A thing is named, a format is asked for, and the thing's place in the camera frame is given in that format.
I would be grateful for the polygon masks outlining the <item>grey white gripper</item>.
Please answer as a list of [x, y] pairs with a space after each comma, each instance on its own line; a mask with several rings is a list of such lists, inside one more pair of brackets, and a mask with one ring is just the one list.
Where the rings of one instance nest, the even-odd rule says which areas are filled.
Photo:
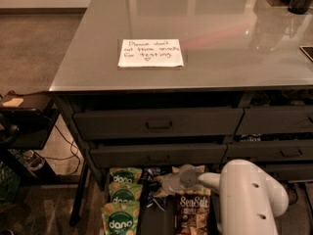
[[187, 190], [201, 189], [198, 176], [202, 173], [196, 170], [194, 165], [184, 164], [180, 166], [178, 173], [159, 175], [154, 179], [156, 187], [153, 196], [163, 198], [168, 195], [182, 194]]

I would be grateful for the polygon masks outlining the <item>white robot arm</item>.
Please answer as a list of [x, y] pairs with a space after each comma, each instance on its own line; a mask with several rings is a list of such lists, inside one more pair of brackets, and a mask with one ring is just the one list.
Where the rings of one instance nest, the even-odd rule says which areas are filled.
[[216, 192], [222, 235], [278, 235], [275, 218], [289, 206], [284, 186], [246, 160], [229, 161], [219, 173], [184, 164], [157, 180], [168, 195], [201, 187]]

